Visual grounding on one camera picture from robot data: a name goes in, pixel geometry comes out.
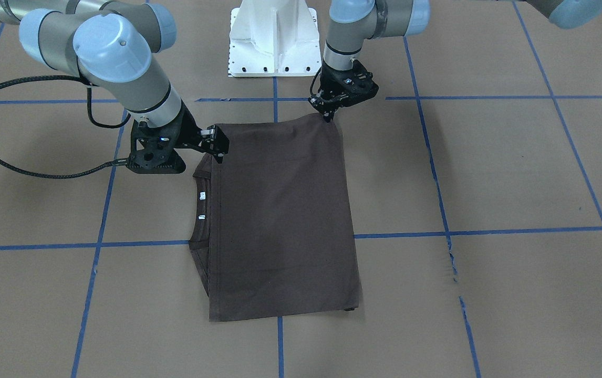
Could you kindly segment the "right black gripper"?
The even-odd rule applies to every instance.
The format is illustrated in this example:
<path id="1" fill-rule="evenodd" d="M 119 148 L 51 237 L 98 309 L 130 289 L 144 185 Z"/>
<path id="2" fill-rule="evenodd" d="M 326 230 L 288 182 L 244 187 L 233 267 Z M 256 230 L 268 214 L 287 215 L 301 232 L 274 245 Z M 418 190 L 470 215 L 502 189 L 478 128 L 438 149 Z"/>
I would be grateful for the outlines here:
<path id="1" fill-rule="evenodd" d="M 138 121 L 131 129 L 131 151 L 126 167 L 136 174 L 181 174 L 186 164 L 176 149 L 209 153 L 222 164 L 231 142 L 219 125 L 202 130 L 193 115 L 181 103 L 179 114 L 163 127 L 151 128 Z"/>

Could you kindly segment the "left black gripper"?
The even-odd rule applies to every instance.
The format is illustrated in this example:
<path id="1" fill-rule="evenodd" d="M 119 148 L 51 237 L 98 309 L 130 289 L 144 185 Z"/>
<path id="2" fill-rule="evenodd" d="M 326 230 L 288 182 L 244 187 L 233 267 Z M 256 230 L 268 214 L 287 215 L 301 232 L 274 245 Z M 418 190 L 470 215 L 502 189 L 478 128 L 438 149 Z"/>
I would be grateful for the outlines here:
<path id="1" fill-rule="evenodd" d="M 310 86 L 309 103 L 316 111 L 322 112 L 323 120 L 328 123 L 332 122 L 339 108 L 370 100 L 378 90 L 372 72 L 359 60 L 354 60 L 353 67 L 347 71 L 333 69 L 323 62 Z"/>

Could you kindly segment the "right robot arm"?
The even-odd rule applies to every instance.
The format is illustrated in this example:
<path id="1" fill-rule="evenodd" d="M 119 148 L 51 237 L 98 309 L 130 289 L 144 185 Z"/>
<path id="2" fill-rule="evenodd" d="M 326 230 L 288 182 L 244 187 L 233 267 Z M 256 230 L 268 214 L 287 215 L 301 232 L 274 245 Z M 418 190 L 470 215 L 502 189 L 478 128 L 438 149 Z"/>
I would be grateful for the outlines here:
<path id="1" fill-rule="evenodd" d="M 58 75 L 0 83 L 0 90 L 33 81 L 69 80 L 104 88 L 133 119 L 131 152 L 100 169 L 126 166 L 137 174 L 181 174 L 177 149 L 207 153 L 221 163 L 229 139 L 205 130 L 154 58 L 177 38 L 171 12 L 158 3 L 119 1 L 0 1 L 0 24 L 18 26 L 25 52 Z"/>

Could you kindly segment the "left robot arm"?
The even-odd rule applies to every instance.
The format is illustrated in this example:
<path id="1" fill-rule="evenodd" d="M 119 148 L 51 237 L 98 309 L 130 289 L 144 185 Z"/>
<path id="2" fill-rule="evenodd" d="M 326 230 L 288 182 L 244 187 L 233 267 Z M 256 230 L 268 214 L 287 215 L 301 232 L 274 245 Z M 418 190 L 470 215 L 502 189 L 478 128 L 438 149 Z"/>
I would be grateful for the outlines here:
<path id="1" fill-rule="evenodd" d="M 431 18 L 430 1 L 333 1 L 321 67 L 308 102 L 325 122 L 340 108 L 374 98 L 379 86 L 359 61 L 364 41 L 420 34 Z"/>

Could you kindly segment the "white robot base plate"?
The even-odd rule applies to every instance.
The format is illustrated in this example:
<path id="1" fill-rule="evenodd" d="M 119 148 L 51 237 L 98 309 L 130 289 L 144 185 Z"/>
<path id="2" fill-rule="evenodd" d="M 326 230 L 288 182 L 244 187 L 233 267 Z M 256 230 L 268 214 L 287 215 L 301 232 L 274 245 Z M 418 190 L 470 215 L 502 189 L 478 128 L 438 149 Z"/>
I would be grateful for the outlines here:
<path id="1" fill-rule="evenodd" d="M 306 77 L 321 67 L 316 10 L 306 1 L 243 1 L 231 10 L 231 77 Z"/>

